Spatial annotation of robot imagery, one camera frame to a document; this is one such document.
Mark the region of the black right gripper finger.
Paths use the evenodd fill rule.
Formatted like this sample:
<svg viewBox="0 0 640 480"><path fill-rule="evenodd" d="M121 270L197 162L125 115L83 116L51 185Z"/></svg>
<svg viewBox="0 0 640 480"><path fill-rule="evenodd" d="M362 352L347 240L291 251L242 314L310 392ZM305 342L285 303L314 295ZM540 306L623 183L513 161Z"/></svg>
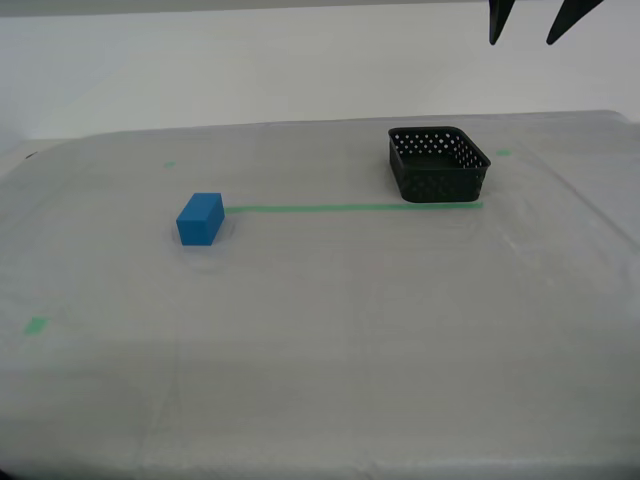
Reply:
<svg viewBox="0 0 640 480"><path fill-rule="evenodd" d="M495 45L506 25L515 0L489 0L489 43Z"/></svg>
<svg viewBox="0 0 640 480"><path fill-rule="evenodd" d="M546 38L553 45L603 0L564 0Z"/></svg>

